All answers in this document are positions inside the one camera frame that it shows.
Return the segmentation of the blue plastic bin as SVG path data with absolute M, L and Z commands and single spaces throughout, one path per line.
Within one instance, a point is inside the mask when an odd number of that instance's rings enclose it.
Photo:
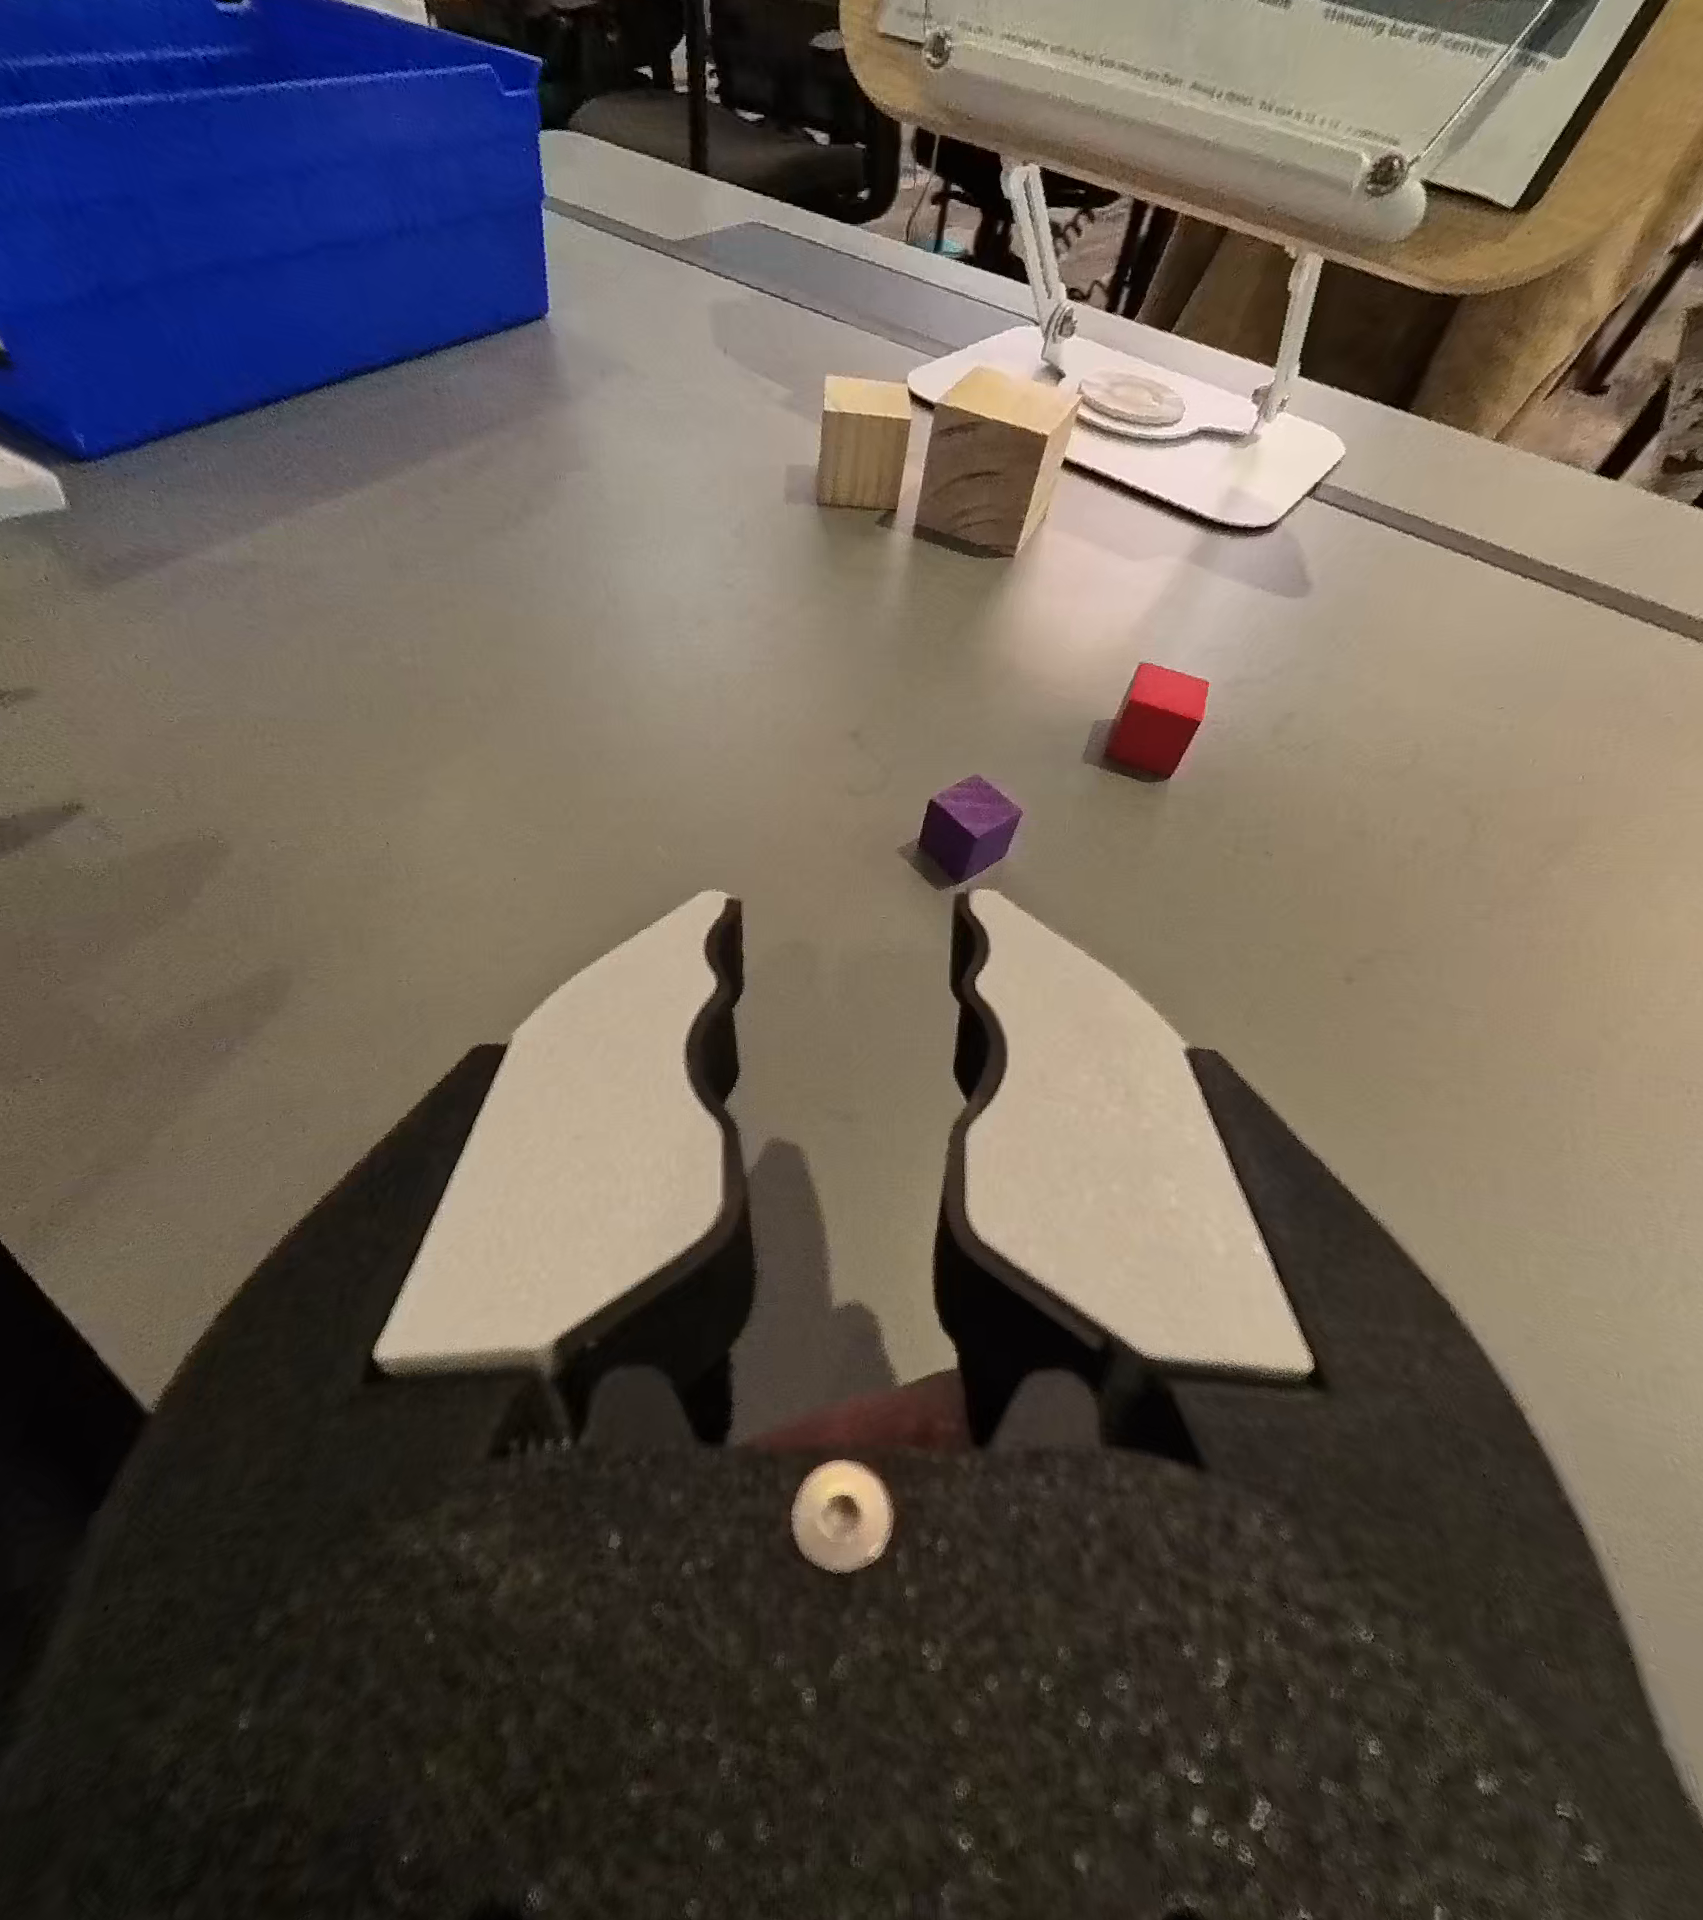
M 0 1 L 0 419 L 97 459 L 549 307 L 541 63 L 331 1 Z

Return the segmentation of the medium natural wooden cube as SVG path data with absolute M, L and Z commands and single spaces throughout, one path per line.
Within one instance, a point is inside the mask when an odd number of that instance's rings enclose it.
M 911 392 L 897 380 L 829 373 L 821 383 L 815 502 L 893 513 L 905 485 Z

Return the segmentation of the red wooden cube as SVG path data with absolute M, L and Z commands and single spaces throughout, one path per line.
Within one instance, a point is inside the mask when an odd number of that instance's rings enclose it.
M 1103 764 L 1148 780 L 1168 780 L 1196 737 L 1208 681 L 1141 659 L 1103 735 Z

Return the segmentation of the large natural wooden cube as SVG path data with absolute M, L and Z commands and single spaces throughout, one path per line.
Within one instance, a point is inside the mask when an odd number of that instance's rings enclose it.
M 975 365 L 931 411 L 911 530 L 1013 560 L 1043 523 L 1079 414 L 1073 387 Z

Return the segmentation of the white instruction sign stand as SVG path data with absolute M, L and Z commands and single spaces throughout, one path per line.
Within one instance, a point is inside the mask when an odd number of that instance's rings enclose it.
M 1288 414 L 1326 244 L 1408 239 L 1442 188 L 1510 212 L 1548 180 L 1654 3 L 879 3 L 937 118 L 993 129 L 1031 326 L 911 372 L 929 408 L 1005 372 L 1077 400 L 1069 459 L 1214 525 L 1260 532 L 1342 457 Z M 1272 370 L 1252 395 L 1077 338 L 1039 160 L 1166 180 L 1288 248 Z

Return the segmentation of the purple wooden cube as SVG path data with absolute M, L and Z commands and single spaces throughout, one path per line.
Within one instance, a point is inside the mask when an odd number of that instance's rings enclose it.
M 955 780 L 927 800 L 915 850 L 947 881 L 973 880 L 1009 852 L 1023 807 L 983 776 Z

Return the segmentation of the black office chair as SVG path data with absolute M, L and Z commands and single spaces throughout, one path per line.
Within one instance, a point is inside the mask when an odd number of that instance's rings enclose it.
M 629 82 L 567 132 L 845 225 L 897 199 L 903 133 L 863 93 L 827 1 L 619 3 Z

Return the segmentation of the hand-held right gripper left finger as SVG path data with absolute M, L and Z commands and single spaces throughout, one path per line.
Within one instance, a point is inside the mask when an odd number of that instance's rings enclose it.
M 575 1435 L 599 1384 L 663 1376 L 733 1425 L 755 1294 L 739 1075 L 743 907 L 701 889 L 553 987 L 503 1043 L 371 1349 L 379 1376 L 525 1379 Z

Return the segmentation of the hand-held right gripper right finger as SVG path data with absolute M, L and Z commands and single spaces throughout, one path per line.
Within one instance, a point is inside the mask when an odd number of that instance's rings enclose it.
M 1316 1358 L 1198 1079 L 1119 972 L 995 887 L 953 899 L 953 1121 L 933 1304 L 967 1425 L 1063 1373 L 1113 1441 L 1180 1445 L 1180 1379 L 1308 1388 Z

